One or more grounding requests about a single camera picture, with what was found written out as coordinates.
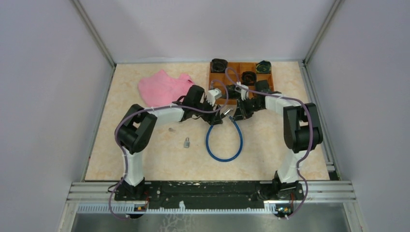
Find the grey combination lock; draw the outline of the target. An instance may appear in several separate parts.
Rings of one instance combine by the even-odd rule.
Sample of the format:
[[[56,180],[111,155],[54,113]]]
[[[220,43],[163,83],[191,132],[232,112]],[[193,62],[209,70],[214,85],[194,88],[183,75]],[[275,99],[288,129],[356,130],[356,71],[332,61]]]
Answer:
[[[183,144],[183,147],[184,147],[184,148],[189,148],[189,147],[190,147],[190,139],[189,139],[189,137],[187,137],[187,138],[185,139],[184,144]]]

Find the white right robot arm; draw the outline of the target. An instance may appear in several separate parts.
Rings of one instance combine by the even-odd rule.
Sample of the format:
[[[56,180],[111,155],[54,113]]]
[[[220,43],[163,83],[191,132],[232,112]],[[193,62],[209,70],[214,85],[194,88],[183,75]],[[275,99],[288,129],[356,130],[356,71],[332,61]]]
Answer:
[[[323,141],[317,107],[270,90],[254,90],[255,96],[249,98],[250,89],[240,83],[234,86],[241,94],[233,116],[235,120],[246,120],[264,109],[283,117],[283,137],[289,153],[275,173],[272,192],[276,198],[285,199],[298,184],[301,163]]]

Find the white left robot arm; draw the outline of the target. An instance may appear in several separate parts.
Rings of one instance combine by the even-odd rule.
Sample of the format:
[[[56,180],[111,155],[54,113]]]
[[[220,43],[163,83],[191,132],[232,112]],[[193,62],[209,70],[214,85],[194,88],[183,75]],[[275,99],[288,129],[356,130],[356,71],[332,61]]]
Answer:
[[[216,101],[222,97],[219,88],[204,90],[193,85],[188,92],[166,106],[144,108],[132,105],[115,129],[115,141],[123,152],[124,174],[120,186],[133,200],[145,193],[143,150],[147,147],[156,126],[183,122],[198,116],[210,125],[220,122],[221,106]]]

